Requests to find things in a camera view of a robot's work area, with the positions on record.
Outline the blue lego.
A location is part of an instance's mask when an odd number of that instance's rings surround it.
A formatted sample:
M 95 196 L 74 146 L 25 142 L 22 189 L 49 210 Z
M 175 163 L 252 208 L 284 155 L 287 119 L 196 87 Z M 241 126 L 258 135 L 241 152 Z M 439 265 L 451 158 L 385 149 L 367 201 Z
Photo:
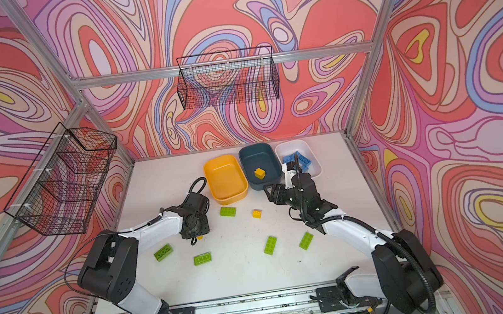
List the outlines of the blue lego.
M 298 162 L 299 167 L 303 172 L 307 172 L 312 163 L 312 161 L 308 157 L 305 157 L 299 151 L 295 151 L 290 155 L 284 156 L 282 162 L 285 164 L 290 162 Z

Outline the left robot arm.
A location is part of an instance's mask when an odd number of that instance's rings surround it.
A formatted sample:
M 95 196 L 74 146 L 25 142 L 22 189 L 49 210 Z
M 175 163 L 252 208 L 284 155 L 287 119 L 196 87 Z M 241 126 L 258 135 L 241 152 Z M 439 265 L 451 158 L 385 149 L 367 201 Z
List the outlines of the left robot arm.
M 137 279 L 141 257 L 170 237 L 195 244 L 210 232 L 210 200 L 189 192 L 179 206 L 161 209 L 154 219 L 126 232 L 102 231 L 94 239 L 78 275 L 78 286 L 130 314 L 172 314 L 165 300 Z

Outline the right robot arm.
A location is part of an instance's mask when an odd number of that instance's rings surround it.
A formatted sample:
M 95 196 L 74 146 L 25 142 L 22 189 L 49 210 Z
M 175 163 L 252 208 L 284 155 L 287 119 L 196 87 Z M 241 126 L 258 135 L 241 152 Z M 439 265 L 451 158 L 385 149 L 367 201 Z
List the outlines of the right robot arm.
M 300 221 L 307 227 L 343 240 L 371 256 L 376 273 L 368 280 L 350 283 L 351 275 L 344 277 L 344 284 L 353 296 L 374 297 L 372 289 L 379 287 L 388 303 L 402 313 L 437 312 L 435 293 L 444 284 L 443 276 L 414 233 L 405 229 L 381 230 L 346 214 L 320 196 L 307 173 L 292 177 L 289 186 L 266 185 L 264 193 L 271 203 L 300 212 Z

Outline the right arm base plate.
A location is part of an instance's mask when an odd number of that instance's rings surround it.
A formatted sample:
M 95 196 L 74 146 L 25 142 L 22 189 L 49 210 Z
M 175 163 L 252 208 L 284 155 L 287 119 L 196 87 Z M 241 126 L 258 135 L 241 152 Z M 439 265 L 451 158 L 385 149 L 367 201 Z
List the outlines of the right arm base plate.
M 376 297 L 355 297 L 346 287 L 338 285 L 317 288 L 310 299 L 318 303 L 318 307 L 323 313 L 355 310 L 363 307 L 375 309 L 383 302 L 381 298 Z

